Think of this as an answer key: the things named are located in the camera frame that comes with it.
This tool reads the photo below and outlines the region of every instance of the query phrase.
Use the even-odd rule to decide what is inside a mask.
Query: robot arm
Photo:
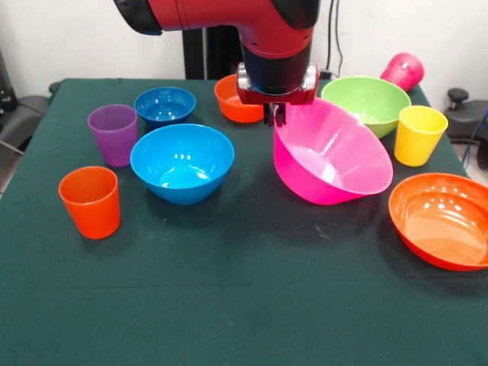
[[[237,27],[244,56],[237,71],[239,96],[243,103],[264,104],[268,120],[274,120],[275,113],[284,117],[284,103],[307,104],[315,98],[319,72],[309,62],[320,0],[114,2],[127,23],[143,34]]]

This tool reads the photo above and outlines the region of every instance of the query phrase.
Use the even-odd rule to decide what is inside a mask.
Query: green tablecloth
[[[86,117],[159,85],[197,97],[191,122],[236,161],[204,203],[178,207],[117,169],[122,224],[94,242],[57,196],[103,165]],[[387,214],[390,190],[333,207],[275,173],[272,129],[220,115],[214,82],[67,80],[0,201],[1,365],[434,365],[488,360],[488,280],[422,262]],[[425,104],[423,93],[412,93]],[[140,122],[141,135],[145,127]],[[384,139],[392,151],[394,134]],[[444,138],[419,169],[464,174]]]

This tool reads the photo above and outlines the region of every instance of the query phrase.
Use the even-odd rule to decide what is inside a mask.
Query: pink bowl
[[[393,166],[380,140],[338,106],[316,98],[287,106],[274,129],[274,166],[283,183],[314,204],[338,204],[385,191]]]

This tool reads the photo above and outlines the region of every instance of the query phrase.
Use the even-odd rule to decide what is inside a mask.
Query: cup
[[[109,104],[88,116],[88,125],[107,165],[130,164],[130,151],[137,142],[137,113],[124,104]]]
[[[409,53],[397,54],[381,75],[383,80],[398,85],[405,92],[418,85],[423,77],[424,66],[419,59]]]
[[[77,169],[59,183],[58,192],[83,236],[103,239],[119,227],[118,182],[110,169],[101,166]]]
[[[433,108],[413,105],[402,109],[396,132],[396,159],[408,166],[424,165],[447,128],[448,119]]]

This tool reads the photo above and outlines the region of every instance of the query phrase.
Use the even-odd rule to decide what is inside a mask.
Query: bowl
[[[336,79],[323,88],[322,99],[346,109],[378,138],[393,131],[400,111],[412,104],[408,94],[398,86],[369,76]]]
[[[153,128],[183,124],[193,113],[197,101],[188,90],[155,88],[137,97],[134,109]]]
[[[250,124],[264,118],[262,105],[243,104],[237,95],[236,74],[219,80],[213,90],[222,114],[241,124]]]
[[[221,132],[199,124],[174,124],[145,135],[130,165],[146,187],[172,204],[196,204],[210,196],[234,161]]]
[[[451,271],[488,268],[488,188],[444,173],[415,175],[390,196],[391,220],[426,262]]]
[[[386,190],[393,166],[380,140],[333,103],[287,106],[287,124],[274,130],[274,165],[295,194],[337,204]]]

